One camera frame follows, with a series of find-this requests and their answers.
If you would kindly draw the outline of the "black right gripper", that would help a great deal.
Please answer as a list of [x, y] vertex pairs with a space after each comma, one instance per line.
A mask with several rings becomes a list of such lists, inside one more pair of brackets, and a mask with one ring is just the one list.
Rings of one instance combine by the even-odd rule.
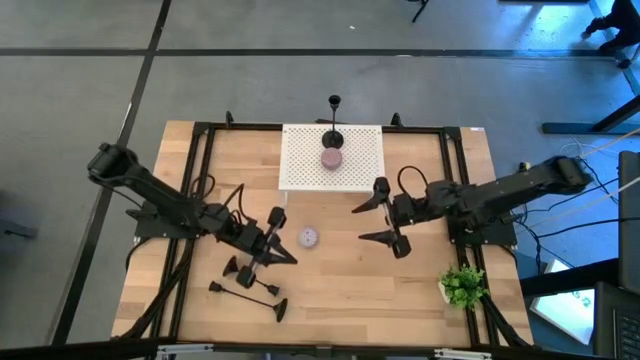
[[400, 233], [400, 228], [426, 221], [426, 198], [413, 198], [401, 193], [394, 196], [390, 203], [389, 195], [390, 185], [387, 178], [378, 177], [373, 184], [372, 197], [353, 209], [352, 213], [363, 213], [390, 204], [390, 225], [393, 230], [362, 234], [359, 239], [384, 244], [392, 250], [396, 259], [401, 259], [410, 254], [411, 245], [408, 238]]

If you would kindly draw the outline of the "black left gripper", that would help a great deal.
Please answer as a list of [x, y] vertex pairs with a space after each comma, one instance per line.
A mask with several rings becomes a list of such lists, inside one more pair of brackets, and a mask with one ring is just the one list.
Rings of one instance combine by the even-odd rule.
[[[238, 273], [238, 283], [244, 288], [251, 288], [257, 281], [256, 269], [259, 265], [268, 267], [276, 264], [295, 265], [297, 263], [295, 257], [282, 245], [278, 234], [286, 220], [283, 208], [273, 208], [269, 215], [271, 235], [265, 234], [255, 221], [250, 221], [246, 225], [239, 225], [238, 230], [231, 237], [231, 246], [252, 258], [248, 265], [240, 268]], [[271, 248], [280, 258], [275, 258]]]

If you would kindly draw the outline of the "short black candlestick holder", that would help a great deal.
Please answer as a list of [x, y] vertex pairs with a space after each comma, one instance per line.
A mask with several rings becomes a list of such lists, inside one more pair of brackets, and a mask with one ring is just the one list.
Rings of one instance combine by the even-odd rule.
[[[235, 274], [236, 275], [236, 282], [238, 283], [238, 273], [239, 273], [239, 270], [240, 270], [240, 268], [242, 266], [240, 266], [238, 264], [237, 257], [236, 256], [232, 256], [228, 260], [228, 262], [226, 263], [226, 265], [225, 265], [225, 267], [223, 269], [222, 275], [223, 276], [228, 276], [228, 275], [231, 275], [231, 274]], [[253, 284], [253, 286], [255, 284], [258, 284], [258, 285], [261, 285], [262, 287], [264, 287], [267, 290], [267, 292], [269, 294], [271, 294], [272, 296], [278, 296], [279, 293], [280, 293], [280, 288], [278, 286], [264, 283], [264, 282], [260, 281], [258, 278], [257, 278], [257, 281]]]

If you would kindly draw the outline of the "purple floral candle tin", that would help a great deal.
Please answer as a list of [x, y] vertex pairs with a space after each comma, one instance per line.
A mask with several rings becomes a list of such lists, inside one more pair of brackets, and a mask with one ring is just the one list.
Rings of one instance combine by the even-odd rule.
[[314, 248], [319, 242], [319, 233], [312, 227], [304, 227], [298, 235], [298, 244], [304, 248]]

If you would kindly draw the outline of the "tall black candlestick holder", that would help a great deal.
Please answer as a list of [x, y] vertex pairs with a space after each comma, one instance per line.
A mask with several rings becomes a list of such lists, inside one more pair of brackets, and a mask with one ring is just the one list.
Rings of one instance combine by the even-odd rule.
[[252, 297], [249, 297], [249, 296], [234, 292], [232, 290], [229, 290], [229, 289], [225, 288], [223, 285], [221, 285], [220, 283], [215, 282], [215, 281], [212, 281], [209, 284], [208, 290], [210, 292], [214, 292], [214, 293], [231, 294], [231, 295], [236, 296], [238, 298], [241, 298], [241, 299], [250, 301], [252, 303], [259, 304], [261, 306], [267, 307], [267, 308], [271, 309], [274, 312], [277, 323], [280, 323], [284, 319], [284, 316], [285, 316], [286, 311], [288, 309], [288, 299], [287, 298], [284, 298], [283, 300], [281, 300], [278, 303], [270, 304], [270, 303], [267, 303], [267, 302], [264, 302], [264, 301], [260, 301], [258, 299], [254, 299]]

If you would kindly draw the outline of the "pink patterned candle tin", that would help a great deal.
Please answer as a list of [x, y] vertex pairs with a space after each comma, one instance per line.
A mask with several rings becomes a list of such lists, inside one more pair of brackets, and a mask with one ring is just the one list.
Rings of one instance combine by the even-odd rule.
[[329, 147], [322, 151], [320, 160], [325, 169], [334, 171], [341, 166], [343, 155], [340, 149]]

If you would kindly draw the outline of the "medium black candlestick holder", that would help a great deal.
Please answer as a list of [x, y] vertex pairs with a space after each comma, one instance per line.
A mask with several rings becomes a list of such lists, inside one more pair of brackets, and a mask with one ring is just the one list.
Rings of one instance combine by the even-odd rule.
[[322, 136], [322, 145], [325, 148], [340, 149], [344, 144], [343, 135], [336, 130], [336, 112], [341, 103], [339, 95], [331, 95], [328, 98], [330, 108], [332, 110], [331, 128]]

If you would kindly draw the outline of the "white perforated shelf riser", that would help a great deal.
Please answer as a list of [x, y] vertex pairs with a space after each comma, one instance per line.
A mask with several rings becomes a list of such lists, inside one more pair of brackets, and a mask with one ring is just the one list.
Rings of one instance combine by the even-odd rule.
[[343, 136], [341, 165], [321, 164], [322, 136], [329, 124], [285, 124], [281, 135], [279, 189], [366, 193], [385, 175], [383, 131], [380, 125], [338, 125]]

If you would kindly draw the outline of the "green plant in white pot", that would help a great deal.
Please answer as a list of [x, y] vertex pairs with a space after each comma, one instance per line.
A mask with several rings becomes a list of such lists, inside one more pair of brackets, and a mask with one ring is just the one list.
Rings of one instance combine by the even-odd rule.
[[485, 271], [475, 266], [450, 267], [439, 276], [439, 285], [448, 304], [472, 309], [489, 293], [484, 284]]

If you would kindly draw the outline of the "black rig crossbar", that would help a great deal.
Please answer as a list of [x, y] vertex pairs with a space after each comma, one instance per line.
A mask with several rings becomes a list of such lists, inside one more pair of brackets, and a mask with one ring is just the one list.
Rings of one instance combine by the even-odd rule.
[[469, 360], [640, 360], [640, 355], [584, 355], [543, 350], [537, 347], [507, 347], [474, 345], [446, 346], [351, 346], [351, 345], [288, 345], [249, 343], [181, 343], [173, 338], [120, 339], [89, 343], [46, 345], [0, 349], [0, 360], [127, 360], [153, 355], [177, 355], [188, 352], [283, 353], [329, 357], [407, 356]]

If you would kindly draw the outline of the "black monitor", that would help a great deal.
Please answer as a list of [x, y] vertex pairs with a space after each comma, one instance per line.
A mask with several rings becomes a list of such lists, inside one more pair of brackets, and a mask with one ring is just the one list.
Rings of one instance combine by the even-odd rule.
[[619, 281], [640, 295], [640, 152], [619, 154]]

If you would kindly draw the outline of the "black laptop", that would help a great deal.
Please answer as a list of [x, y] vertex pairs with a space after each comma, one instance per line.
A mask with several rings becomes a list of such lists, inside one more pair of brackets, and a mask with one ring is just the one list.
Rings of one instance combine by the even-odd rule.
[[594, 352], [640, 360], [640, 296], [604, 282], [595, 286]]

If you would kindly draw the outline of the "person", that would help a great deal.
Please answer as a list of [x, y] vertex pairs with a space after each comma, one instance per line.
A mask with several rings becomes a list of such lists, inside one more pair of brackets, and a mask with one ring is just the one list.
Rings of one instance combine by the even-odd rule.
[[589, 38], [596, 31], [617, 29], [617, 34], [599, 46], [604, 55], [621, 54], [624, 49], [635, 46], [636, 52], [630, 59], [620, 60], [617, 67], [627, 69], [640, 56], [640, 14], [632, 0], [614, 0], [610, 13], [596, 17], [581, 33], [582, 39]]

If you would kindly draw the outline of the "black aluminium table frame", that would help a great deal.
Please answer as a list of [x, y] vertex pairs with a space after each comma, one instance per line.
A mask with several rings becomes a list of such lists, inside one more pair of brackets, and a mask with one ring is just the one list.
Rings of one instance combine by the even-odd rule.
[[[267, 307], [208, 290], [215, 281], [272, 301], [261, 286], [242, 290], [223, 277], [223, 267], [234, 255], [231, 247], [211, 237], [197, 240], [186, 292], [168, 301], [181, 308], [180, 323], [173, 326], [164, 317], [160, 333], [175, 335], [181, 343], [469, 347], [470, 330], [476, 329], [486, 341], [482, 312], [453, 308], [439, 293], [439, 275], [457, 263], [446, 222], [408, 227], [411, 254], [396, 259], [386, 246], [359, 239], [384, 228], [381, 210], [352, 213], [365, 194], [279, 190], [281, 135], [279, 124], [216, 124], [205, 134], [196, 122], [167, 123], [155, 174], [179, 187], [187, 159], [209, 156], [216, 179], [210, 200], [224, 201], [243, 185], [245, 211], [259, 221], [273, 207], [284, 207], [288, 220], [281, 239], [297, 264], [258, 273], [260, 281], [278, 285], [288, 299], [284, 319], [277, 323]], [[298, 244], [304, 227], [319, 233], [314, 248]]]

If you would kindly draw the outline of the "black desk frame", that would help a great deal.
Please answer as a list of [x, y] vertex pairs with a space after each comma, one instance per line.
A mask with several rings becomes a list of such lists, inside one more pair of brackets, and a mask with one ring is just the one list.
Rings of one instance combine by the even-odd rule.
[[640, 130], [640, 125], [624, 122], [640, 113], [640, 95], [595, 123], [551, 122], [543, 123], [541, 131], [546, 135], [625, 135]]

